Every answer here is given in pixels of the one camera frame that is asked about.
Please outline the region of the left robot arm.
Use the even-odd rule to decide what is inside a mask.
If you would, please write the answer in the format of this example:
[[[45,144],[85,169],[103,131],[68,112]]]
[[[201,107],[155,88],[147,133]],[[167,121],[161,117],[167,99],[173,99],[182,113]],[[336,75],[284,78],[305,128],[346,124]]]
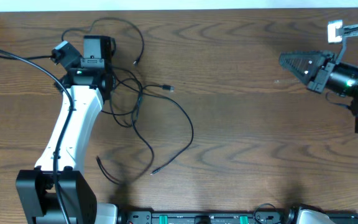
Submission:
[[[34,168],[16,179],[28,223],[117,223],[117,206],[98,202],[84,178],[90,134],[115,84],[115,40],[86,35],[83,41],[83,52],[65,40],[52,50],[52,62],[67,73],[56,82],[63,101],[50,140]]]

